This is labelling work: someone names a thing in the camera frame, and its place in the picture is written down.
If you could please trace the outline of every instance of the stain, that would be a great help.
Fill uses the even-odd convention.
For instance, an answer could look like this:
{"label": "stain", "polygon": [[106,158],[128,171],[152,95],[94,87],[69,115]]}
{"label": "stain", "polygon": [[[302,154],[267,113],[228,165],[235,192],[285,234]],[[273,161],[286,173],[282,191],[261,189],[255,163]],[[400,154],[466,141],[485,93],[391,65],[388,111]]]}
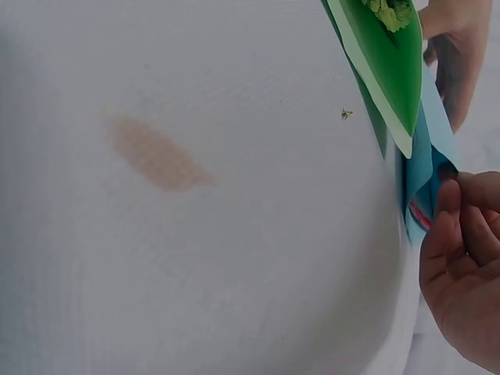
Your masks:
{"label": "stain", "polygon": [[187,150],[148,123],[133,117],[115,117],[110,125],[118,154],[164,191],[183,192],[215,184],[213,176]]}

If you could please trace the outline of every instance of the small insect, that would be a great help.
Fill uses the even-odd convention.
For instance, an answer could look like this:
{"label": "small insect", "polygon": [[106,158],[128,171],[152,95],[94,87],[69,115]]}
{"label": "small insect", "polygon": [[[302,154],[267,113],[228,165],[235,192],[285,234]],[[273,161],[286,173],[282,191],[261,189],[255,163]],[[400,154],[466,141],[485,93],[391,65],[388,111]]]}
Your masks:
{"label": "small insect", "polygon": [[353,113],[353,111],[346,111],[345,109],[342,109],[342,121],[346,121]]}

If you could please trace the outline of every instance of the green folder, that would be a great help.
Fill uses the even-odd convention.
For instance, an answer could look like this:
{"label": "green folder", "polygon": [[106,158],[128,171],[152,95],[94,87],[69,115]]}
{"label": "green folder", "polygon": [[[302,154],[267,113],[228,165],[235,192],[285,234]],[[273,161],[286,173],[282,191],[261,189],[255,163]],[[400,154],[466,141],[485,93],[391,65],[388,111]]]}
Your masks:
{"label": "green folder", "polygon": [[407,158],[422,90],[422,31],[409,2],[410,24],[391,33],[361,0],[326,0],[346,55]]}

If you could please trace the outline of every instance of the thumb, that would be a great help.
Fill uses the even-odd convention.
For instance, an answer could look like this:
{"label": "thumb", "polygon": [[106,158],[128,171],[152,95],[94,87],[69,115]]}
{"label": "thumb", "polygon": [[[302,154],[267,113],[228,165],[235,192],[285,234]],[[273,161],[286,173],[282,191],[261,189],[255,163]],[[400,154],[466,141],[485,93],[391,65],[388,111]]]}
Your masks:
{"label": "thumb", "polygon": [[500,212],[500,173],[459,173],[458,182],[466,203]]}
{"label": "thumb", "polygon": [[454,12],[446,5],[446,2],[436,1],[419,11],[423,39],[431,39],[453,30]]}

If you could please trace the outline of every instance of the finger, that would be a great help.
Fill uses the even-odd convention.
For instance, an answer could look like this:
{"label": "finger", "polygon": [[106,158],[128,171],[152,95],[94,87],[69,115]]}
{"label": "finger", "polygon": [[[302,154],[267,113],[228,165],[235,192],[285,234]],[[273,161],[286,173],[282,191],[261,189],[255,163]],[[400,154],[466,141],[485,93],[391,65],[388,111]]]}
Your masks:
{"label": "finger", "polygon": [[450,253],[459,253],[454,247],[457,242],[454,238],[456,228],[459,227],[455,219],[448,212],[441,212],[432,228],[427,232],[422,243],[420,253],[420,289],[430,307],[430,310],[441,320],[442,306],[456,293],[468,288],[469,279],[477,272],[475,265],[473,272],[457,280],[448,271],[446,256]]}
{"label": "finger", "polygon": [[432,44],[432,40],[429,40],[427,48],[423,53],[423,61],[427,64],[427,66],[431,66],[438,59],[438,53],[436,52],[436,48]]}
{"label": "finger", "polygon": [[437,193],[434,215],[447,211],[451,215],[456,215],[458,221],[461,205],[462,194],[459,184],[454,180],[445,181]]}
{"label": "finger", "polygon": [[496,238],[500,239],[500,213],[491,209],[482,209],[481,212],[483,213],[491,232]]}
{"label": "finger", "polygon": [[457,181],[464,202],[480,209],[500,212],[500,173],[486,172],[475,175],[459,173]]}
{"label": "finger", "polygon": [[446,252],[452,246],[455,230],[452,216],[447,212],[437,215],[423,239],[420,250],[420,288],[424,296],[438,295],[453,283],[446,271]]}
{"label": "finger", "polygon": [[443,2],[434,2],[419,11],[423,39],[431,39],[453,30],[455,18],[445,5]]}
{"label": "finger", "polygon": [[443,105],[448,115],[453,133],[456,133],[467,118],[470,103],[476,87],[473,77],[465,77],[461,80],[453,80],[449,75],[446,77],[446,92]]}
{"label": "finger", "polygon": [[459,222],[461,205],[462,195],[459,184],[455,180],[447,180],[437,193],[436,213],[446,212],[453,219],[454,228],[448,239],[452,243],[444,253],[444,261],[447,272],[454,280],[470,275],[477,269],[477,264],[467,255],[463,244]]}
{"label": "finger", "polygon": [[460,212],[460,224],[466,249],[479,267],[500,258],[500,241],[477,207],[463,206]]}

